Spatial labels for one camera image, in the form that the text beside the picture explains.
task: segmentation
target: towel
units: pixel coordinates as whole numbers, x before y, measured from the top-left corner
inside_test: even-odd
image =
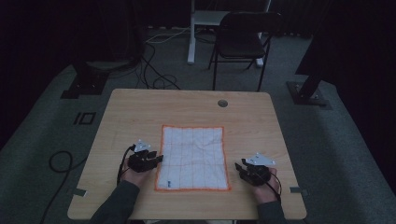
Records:
[[[230,190],[223,128],[163,126],[156,190]]]

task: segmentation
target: hand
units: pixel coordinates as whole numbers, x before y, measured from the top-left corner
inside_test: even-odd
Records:
[[[121,180],[126,180],[130,183],[133,183],[141,189],[151,170],[142,173],[135,172],[133,169],[128,167],[128,160],[129,159],[125,159],[124,161],[122,170],[126,171],[122,174]]]
[[[276,190],[276,192],[279,192],[279,183],[276,181],[276,178],[274,177],[274,175],[276,175],[276,169],[269,168],[269,170],[272,173],[272,175],[271,175],[271,179],[268,181],[268,184],[271,185],[271,187],[273,187],[274,190]],[[258,204],[277,201],[274,191],[271,190],[270,187],[268,187],[266,184],[258,187],[252,187],[252,191]]]

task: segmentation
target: gray floor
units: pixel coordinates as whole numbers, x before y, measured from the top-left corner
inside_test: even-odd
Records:
[[[177,31],[152,31],[151,34],[161,32]],[[199,36],[213,40],[212,35]],[[335,87],[325,82],[319,86],[332,110],[295,105],[290,98],[286,81],[303,82],[306,79],[294,73],[309,43],[309,39],[300,37],[275,38],[262,85],[262,91],[272,96],[295,174],[304,190],[306,221],[318,224],[395,223],[395,195],[379,172]],[[206,68],[212,45],[198,42],[195,64],[187,65],[188,44],[187,35],[153,44],[156,51],[151,64],[163,75],[176,77],[182,90],[209,91],[212,70]],[[145,58],[148,59],[151,53],[152,49],[147,48]],[[114,66],[109,63],[94,65]],[[243,68],[243,64],[221,64],[217,90],[255,91],[260,69],[245,71]],[[77,100],[60,99],[75,76],[72,67],[53,79],[1,151],[0,216],[4,223],[40,222],[65,176],[51,171],[50,156],[68,150],[73,154],[73,164],[82,161],[90,152],[112,90],[146,88],[138,82],[138,74],[139,69],[113,73],[102,95],[80,96]],[[149,83],[155,77],[152,70],[147,72]],[[75,125],[79,112],[96,112],[93,124]],[[53,162],[59,169],[64,169],[67,163],[65,155],[56,157]],[[81,172],[82,166],[79,166],[70,173],[49,209],[45,223],[84,222],[67,217],[71,189],[77,185]],[[293,220],[290,223],[303,222]]]

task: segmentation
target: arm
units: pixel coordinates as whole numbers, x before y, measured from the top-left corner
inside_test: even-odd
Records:
[[[124,163],[122,181],[113,190],[110,197],[93,214],[90,223],[125,223],[134,211],[134,204],[141,187],[150,171],[137,173],[127,167],[128,159]]]
[[[268,184],[275,190],[279,190],[279,183],[276,182],[274,177],[274,175],[276,175],[276,169],[269,169],[273,175],[268,181]],[[276,195],[267,185],[253,187],[253,194],[258,203],[257,211],[259,213],[259,221],[263,221],[267,224],[287,223],[280,201],[277,200]]]

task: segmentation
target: black stand base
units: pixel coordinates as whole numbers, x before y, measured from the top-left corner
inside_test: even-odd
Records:
[[[332,110],[332,106],[328,100],[324,100],[318,89],[310,97],[304,97],[300,91],[304,83],[286,82],[289,92],[296,105],[318,105],[321,109]]]
[[[61,99],[78,99],[82,95],[101,95],[106,85],[109,73],[92,72],[90,81],[85,81],[84,77],[77,75],[68,91],[64,91]]]

